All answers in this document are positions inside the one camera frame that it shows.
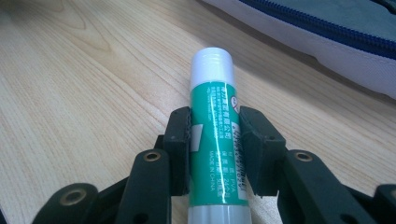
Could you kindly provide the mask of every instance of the zipper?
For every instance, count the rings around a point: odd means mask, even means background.
[[[240,1],[269,16],[305,29],[316,35],[321,35],[354,49],[360,49],[375,55],[396,60],[395,41],[355,31],[274,2],[266,0]]]

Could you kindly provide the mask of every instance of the white sticker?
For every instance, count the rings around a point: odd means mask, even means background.
[[[201,134],[204,124],[196,124],[191,127],[191,149],[190,151],[198,151],[201,143]]]

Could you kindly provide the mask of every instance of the glue stick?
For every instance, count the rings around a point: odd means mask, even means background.
[[[224,49],[191,63],[189,224],[249,224],[233,60]]]

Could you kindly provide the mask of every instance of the silver glue stick base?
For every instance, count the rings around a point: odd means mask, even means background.
[[[248,224],[250,208],[243,205],[204,205],[189,208],[189,224]]]

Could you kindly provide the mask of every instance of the glue stick cap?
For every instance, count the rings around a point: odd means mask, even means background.
[[[233,59],[224,49],[201,49],[192,58],[190,91],[203,83],[213,81],[225,82],[235,88]]]

